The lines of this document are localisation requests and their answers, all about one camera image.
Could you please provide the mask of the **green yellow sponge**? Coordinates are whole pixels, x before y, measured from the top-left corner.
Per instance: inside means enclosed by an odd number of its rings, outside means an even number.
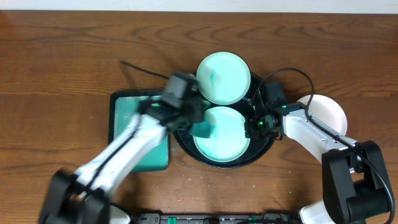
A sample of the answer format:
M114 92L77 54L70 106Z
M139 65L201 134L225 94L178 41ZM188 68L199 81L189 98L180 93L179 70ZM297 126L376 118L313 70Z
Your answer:
M205 119L200 123L193 123L188 133L198 138L210 138L213 125L210 120Z

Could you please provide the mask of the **white plate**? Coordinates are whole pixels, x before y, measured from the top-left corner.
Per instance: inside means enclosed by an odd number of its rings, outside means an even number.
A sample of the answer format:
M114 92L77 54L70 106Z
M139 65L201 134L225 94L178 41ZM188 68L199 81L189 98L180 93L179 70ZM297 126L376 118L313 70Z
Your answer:
M341 135L346 135L348 122L342 107L333 99L324 95L314 95L309 106L312 115L318 119L317 123L322 122ZM318 129L310 121L300 122L295 128L296 132L303 134L320 133L325 136L322 130Z

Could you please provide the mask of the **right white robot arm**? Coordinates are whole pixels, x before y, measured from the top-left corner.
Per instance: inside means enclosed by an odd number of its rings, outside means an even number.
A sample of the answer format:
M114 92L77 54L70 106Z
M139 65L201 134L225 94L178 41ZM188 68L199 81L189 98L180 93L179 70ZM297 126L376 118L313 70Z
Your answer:
M297 212L295 223L365 223L396 211L393 191L380 147L357 142L321 122L303 103L256 93L249 101L254 114L246 118L245 135L258 139L288 137L322 165L323 198Z

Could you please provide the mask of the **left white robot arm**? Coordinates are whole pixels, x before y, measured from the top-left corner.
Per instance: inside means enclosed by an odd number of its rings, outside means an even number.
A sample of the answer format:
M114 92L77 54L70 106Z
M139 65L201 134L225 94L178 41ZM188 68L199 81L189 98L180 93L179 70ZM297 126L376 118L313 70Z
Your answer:
M204 120L209 102L196 94L139 103L124 131L98 156L69 173L58 170L50 181L39 223L131 223L131 216L111 199L139 161L176 129Z

